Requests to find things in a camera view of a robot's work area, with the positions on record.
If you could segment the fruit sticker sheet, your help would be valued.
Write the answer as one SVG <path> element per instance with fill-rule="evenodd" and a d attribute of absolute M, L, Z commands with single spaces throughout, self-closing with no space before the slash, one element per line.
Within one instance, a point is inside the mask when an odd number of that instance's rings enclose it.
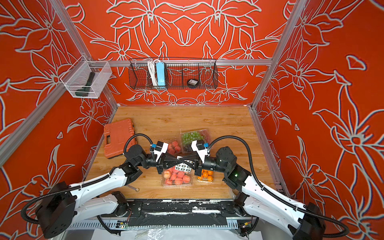
<path fill-rule="evenodd" d="M 191 160 L 184 160 L 183 162 L 175 165 L 174 169 L 177 170 L 177 171 L 183 171 L 183 172 L 190 173 L 191 170 L 192 170 L 192 167 L 191 167 L 192 164 L 193 164 L 193 161 L 191 161 Z"/>

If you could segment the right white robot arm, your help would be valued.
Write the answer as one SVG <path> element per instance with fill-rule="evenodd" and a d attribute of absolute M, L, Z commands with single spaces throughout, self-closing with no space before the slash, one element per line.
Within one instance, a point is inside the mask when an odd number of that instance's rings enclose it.
<path fill-rule="evenodd" d="M 223 173 L 225 184 L 239 191 L 236 204 L 241 212 L 267 221 L 294 240 L 339 238 L 350 232 L 344 223 L 322 215 L 317 205 L 290 199 L 256 180 L 255 174 L 237 163 L 237 157 L 229 147 L 220 148 L 215 157 L 202 150 L 195 156 L 180 157 L 179 160 L 187 162 L 196 175 L 204 170 Z"/>

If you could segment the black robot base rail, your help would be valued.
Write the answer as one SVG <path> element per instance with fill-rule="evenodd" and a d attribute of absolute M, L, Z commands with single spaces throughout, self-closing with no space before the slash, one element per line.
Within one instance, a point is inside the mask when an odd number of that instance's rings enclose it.
<path fill-rule="evenodd" d="M 230 199 L 138 199 L 118 220 L 128 227 L 237 229 L 256 217 L 241 215 Z"/>

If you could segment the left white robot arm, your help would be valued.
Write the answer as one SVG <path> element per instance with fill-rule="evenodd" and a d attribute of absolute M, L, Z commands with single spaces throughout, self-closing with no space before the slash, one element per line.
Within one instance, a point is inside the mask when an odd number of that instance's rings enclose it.
<path fill-rule="evenodd" d="M 44 238 L 51 239 L 71 224 L 105 214 L 124 216 L 129 211 L 126 197 L 117 189 L 127 187 L 143 173 L 141 168 L 154 167 L 161 174 L 184 163 L 182 157 L 167 152 L 164 143 L 152 144 L 150 153 L 140 145 L 124 151 L 126 161 L 107 174 L 89 181 L 56 184 L 47 194 L 30 200 L 21 210 L 23 220 L 40 226 Z"/>

